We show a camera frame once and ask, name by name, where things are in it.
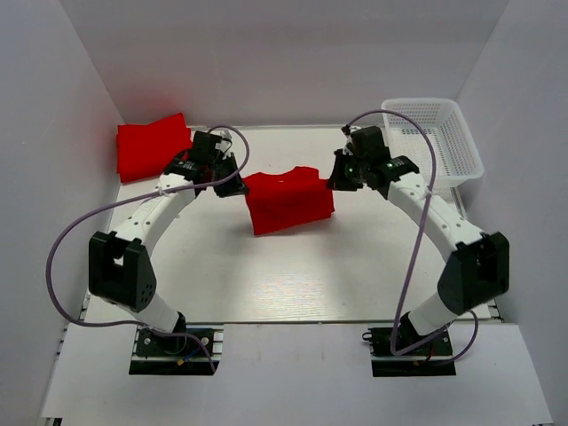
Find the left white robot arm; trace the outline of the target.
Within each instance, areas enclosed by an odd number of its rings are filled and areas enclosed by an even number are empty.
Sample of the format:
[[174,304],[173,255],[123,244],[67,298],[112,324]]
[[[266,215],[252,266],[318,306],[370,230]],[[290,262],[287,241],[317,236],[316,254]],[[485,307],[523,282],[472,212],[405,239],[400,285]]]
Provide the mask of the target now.
[[232,145],[226,130],[197,130],[192,146],[175,154],[159,176],[156,195],[89,242],[90,293],[158,330],[156,341],[169,354],[186,347],[185,317],[158,295],[151,255],[174,220],[206,188],[212,187],[219,198],[248,192]]

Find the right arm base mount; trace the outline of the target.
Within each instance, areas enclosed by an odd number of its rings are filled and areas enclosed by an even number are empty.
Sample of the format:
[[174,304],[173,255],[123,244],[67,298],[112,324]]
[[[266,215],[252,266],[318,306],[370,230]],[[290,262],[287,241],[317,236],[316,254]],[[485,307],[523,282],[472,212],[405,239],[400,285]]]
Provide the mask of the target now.
[[391,353],[391,328],[372,327],[361,338],[370,350],[374,378],[455,376],[454,350],[449,333],[435,337],[421,348],[402,356]]

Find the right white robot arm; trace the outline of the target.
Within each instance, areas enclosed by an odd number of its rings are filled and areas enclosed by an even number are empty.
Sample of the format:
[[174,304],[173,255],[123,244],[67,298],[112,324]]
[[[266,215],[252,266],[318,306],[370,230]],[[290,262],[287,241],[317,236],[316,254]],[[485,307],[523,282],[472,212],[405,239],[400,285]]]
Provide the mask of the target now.
[[396,350],[422,353],[442,327],[508,292],[509,241],[502,233],[484,232],[432,194],[416,164],[391,156],[380,128],[343,127],[343,133],[347,141],[334,152],[327,187],[377,191],[418,225],[446,263],[434,294],[396,321]]

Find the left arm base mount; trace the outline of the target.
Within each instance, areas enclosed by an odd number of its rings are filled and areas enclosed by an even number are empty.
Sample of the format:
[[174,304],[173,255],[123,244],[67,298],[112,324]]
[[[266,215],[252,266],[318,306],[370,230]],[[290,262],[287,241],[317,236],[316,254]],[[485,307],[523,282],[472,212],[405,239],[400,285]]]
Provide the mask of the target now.
[[192,338],[165,339],[149,329],[139,328],[130,357],[130,375],[155,376],[212,376],[209,359],[203,345],[212,359],[214,367],[222,356],[224,329],[222,326],[186,326],[186,333]]

